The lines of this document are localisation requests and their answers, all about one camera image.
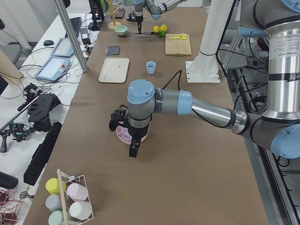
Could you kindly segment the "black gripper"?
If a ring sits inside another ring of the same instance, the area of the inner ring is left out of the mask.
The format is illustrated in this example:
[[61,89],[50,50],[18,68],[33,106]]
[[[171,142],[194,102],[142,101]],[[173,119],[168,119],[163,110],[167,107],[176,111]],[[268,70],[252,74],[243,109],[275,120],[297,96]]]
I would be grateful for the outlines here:
[[134,14],[135,15],[136,22],[138,22],[138,32],[142,32],[142,22],[143,22],[143,19],[146,18],[146,17],[145,16],[141,16],[141,15],[136,15],[135,11],[132,11],[129,14]]
[[135,128],[129,124],[128,115],[124,105],[120,105],[111,114],[111,119],[109,122],[110,131],[115,131],[117,137],[129,146],[129,156],[132,158],[137,157],[138,150],[140,148],[140,143],[142,139],[147,135],[147,127]]

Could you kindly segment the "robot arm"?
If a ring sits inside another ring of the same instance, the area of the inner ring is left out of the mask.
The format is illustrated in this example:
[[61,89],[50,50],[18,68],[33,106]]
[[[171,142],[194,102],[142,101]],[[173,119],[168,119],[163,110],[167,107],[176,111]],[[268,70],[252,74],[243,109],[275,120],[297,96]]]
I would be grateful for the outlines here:
[[267,35],[267,109],[261,115],[236,112],[194,98],[184,90],[155,88],[139,79],[128,87],[128,109],[111,114],[109,128],[128,129],[129,155],[136,157],[154,113],[188,115],[230,129],[287,159],[300,156],[300,3],[297,0],[243,0],[240,34]]
[[137,22],[138,31],[135,34],[154,34],[154,32],[142,32],[143,9],[146,9],[154,20],[160,18],[161,14],[173,10],[178,4],[185,0],[165,0],[156,5],[153,0],[134,0],[135,20]]

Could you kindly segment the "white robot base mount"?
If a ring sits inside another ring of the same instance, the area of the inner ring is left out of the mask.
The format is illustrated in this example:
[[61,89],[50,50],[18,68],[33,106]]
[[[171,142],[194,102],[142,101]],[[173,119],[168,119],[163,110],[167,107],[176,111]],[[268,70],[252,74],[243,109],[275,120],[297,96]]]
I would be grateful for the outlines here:
[[199,54],[186,65],[188,83],[220,83],[217,51],[234,5],[233,0],[211,2]]

